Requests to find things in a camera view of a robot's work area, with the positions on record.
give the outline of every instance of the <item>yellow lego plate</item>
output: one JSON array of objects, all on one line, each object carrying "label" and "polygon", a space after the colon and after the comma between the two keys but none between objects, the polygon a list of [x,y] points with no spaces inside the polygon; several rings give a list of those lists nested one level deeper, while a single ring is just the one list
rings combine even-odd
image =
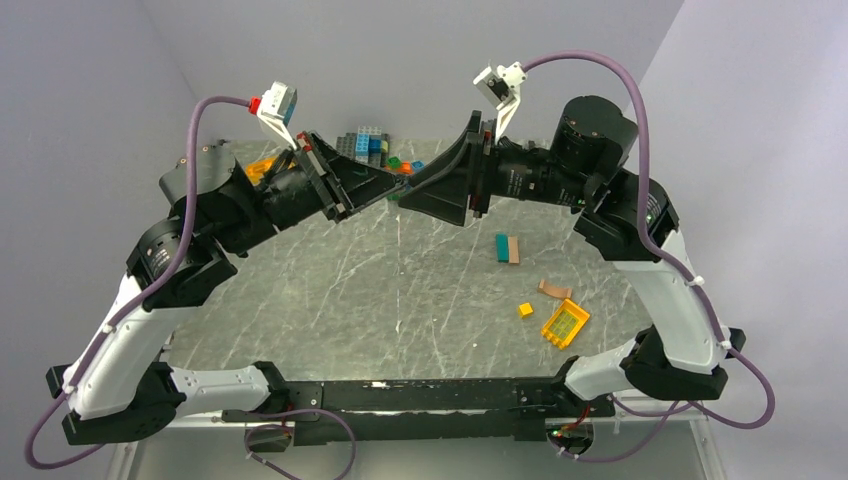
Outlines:
[{"label": "yellow lego plate", "polygon": [[[264,160],[253,162],[247,167],[245,167],[244,173],[247,174],[247,178],[250,179],[250,183],[254,185],[258,184],[259,179],[261,179],[262,175],[265,175],[265,172],[267,172],[271,168],[271,165],[274,164],[274,160],[276,159],[277,155],[274,155],[273,157],[268,157]],[[294,165],[295,162],[292,161],[292,163],[289,165],[289,168],[294,167]]]},{"label": "yellow lego plate", "polygon": [[571,299],[565,299],[551,319],[542,327],[542,336],[562,350],[571,344],[587,320],[589,320],[589,312],[580,308]]}]

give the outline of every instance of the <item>red connector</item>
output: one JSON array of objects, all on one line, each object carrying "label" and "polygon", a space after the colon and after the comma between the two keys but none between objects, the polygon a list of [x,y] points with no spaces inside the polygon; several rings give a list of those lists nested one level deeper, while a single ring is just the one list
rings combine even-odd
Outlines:
[{"label": "red connector", "polygon": [[247,110],[256,115],[256,112],[259,111],[259,104],[262,103],[262,99],[259,97],[253,97],[250,99],[250,106],[247,107]]}]

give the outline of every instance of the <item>small yellow block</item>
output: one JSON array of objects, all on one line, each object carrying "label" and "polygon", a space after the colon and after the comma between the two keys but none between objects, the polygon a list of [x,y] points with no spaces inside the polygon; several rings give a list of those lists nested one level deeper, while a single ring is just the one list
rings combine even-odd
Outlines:
[{"label": "small yellow block", "polygon": [[518,315],[521,318],[527,318],[533,314],[533,307],[529,303],[522,303],[518,306]]}]

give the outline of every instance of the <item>gray lego brick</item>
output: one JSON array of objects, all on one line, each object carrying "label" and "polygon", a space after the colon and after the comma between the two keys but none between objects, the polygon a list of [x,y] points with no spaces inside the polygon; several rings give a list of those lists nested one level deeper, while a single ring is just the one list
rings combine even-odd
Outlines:
[{"label": "gray lego brick", "polygon": [[336,137],[336,150],[347,158],[356,155],[356,134],[346,133],[344,137]]},{"label": "gray lego brick", "polygon": [[372,167],[380,167],[380,163],[382,163],[383,155],[380,152],[374,152],[368,154],[368,165]]},{"label": "gray lego brick", "polygon": [[368,135],[382,135],[383,129],[380,127],[359,127],[357,133],[367,133]]}]

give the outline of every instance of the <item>cylindrical motor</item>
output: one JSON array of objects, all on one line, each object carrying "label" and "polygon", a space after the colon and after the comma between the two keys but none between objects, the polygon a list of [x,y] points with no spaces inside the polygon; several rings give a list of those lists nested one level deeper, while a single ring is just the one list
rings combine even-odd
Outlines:
[{"label": "cylindrical motor", "polygon": [[509,140],[498,145],[497,173],[491,194],[554,205],[576,206],[582,198],[583,177],[551,162],[543,149],[525,150]]},{"label": "cylindrical motor", "polygon": [[605,98],[577,97],[565,104],[551,142],[551,157],[568,172],[606,184],[627,160],[636,124]]},{"label": "cylindrical motor", "polygon": [[[171,259],[177,253],[177,247],[180,244],[182,229],[182,222],[179,220],[162,220],[147,229],[139,239],[140,260],[152,280],[159,278],[171,264]],[[188,270],[196,270],[211,259],[206,249],[192,242],[176,275]]]},{"label": "cylindrical motor", "polygon": [[[171,265],[179,248],[182,228],[181,220],[162,220],[141,236],[127,259],[128,272],[138,281],[139,287],[147,288]],[[235,267],[218,245],[192,238],[174,276],[149,295],[143,307],[150,311],[203,305],[212,290],[235,273]]]}]

